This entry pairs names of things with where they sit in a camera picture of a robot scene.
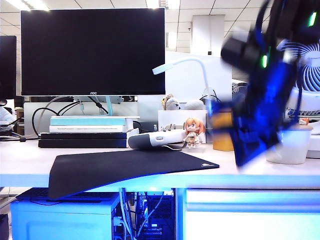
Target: black monitor screen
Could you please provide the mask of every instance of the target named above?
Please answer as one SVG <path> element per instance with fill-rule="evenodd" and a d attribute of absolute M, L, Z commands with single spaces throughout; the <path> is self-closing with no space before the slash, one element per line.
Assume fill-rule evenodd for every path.
<path fill-rule="evenodd" d="M 25 96 L 165 94 L 165 9 L 21 11 Z"/>
<path fill-rule="evenodd" d="M 16 96 L 17 37 L 0 36 L 0 100 Z"/>

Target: desk lamp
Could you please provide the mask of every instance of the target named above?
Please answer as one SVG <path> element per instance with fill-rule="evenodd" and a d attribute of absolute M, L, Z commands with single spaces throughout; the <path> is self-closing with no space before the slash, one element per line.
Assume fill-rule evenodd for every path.
<path fill-rule="evenodd" d="M 210 90 L 209 90 L 209 85 L 208 85 L 208 80 L 207 80 L 207 72 L 206 72 L 206 67 L 205 67 L 205 64 L 204 62 L 197 58 L 197 57 L 184 57 L 184 58 L 181 58 L 181 59 L 178 59 L 177 61 L 174 61 L 174 62 L 169 62 L 169 63 L 165 63 L 165 64 L 162 64 L 160 66 L 157 66 L 155 67 L 154 69 L 152 69 L 153 71 L 153 74 L 154 75 L 157 75 L 157 74 L 161 74 L 169 69 L 172 69 L 174 68 L 176 65 L 178 65 L 179 63 L 183 63 L 183 62 L 188 62 L 188 61 L 196 61 L 200 64 L 201 66 L 201 69 L 202 69 L 202 74 L 203 74 L 203 79 L 204 79 L 204 84 L 205 84 L 205 89 L 207 91 L 207 95 L 209 97 L 209 99 L 207 99 L 207 102 L 206 102 L 206 105 L 207 105 L 207 108 L 209 109 L 209 113 L 211 113 L 211 102 L 212 102 L 212 99 L 211 99 L 211 95 L 210 95 Z"/>

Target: fan grille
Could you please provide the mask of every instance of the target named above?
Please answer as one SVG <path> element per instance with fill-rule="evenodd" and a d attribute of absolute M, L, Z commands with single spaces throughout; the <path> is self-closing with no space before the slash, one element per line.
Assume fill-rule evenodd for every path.
<path fill-rule="evenodd" d="M 297 42 L 283 42 L 280 51 L 289 50 L 293 57 L 300 56 L 306 63 L 302 69 L 302 89 L 307 92 L 320 92 L 320 45 L 303 45 Z"/>

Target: robotic arm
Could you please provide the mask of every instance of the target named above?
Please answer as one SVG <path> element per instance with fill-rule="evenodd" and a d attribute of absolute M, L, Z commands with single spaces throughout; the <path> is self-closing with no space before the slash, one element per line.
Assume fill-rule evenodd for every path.
<path fill-rule="evenodd" d="M 247 94 L 241 101 L 212 102 L 212 113 L 232 109 L 229 131 L 235 160 L 241 167 L 277 144 L 277 132 L 297 122 L 285 122 L 286 103 L 295 82 L 301 79 L 300 59 L 288 60 L 277 50 L 281 39 L 301 44 L 320 39 L 320 0 L 274 0 L 266 33 L 262 23 L 269 0 L 265 0 L 246 42 L 231 37 L 221 50 L 222 59 L 249 74 Z M 297 108 L 302 89 L 299 88 Z"/>

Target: keyboard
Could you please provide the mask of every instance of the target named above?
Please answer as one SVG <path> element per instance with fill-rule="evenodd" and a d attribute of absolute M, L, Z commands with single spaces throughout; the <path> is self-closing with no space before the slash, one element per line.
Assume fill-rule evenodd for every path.
<path fill-rule="evenodd" d="M 16 196 L 17 200 L 29 201 L 54 201 L 54 202 L 69 202 L 69 201 L 109 201 L 117 195 L 117 192 L 81 192 L 75 195 L 66 196 L 59 200 L 52 200 L 48 197 L 48 188 L 46 187 L 33 187 L 29 190 Z"/>

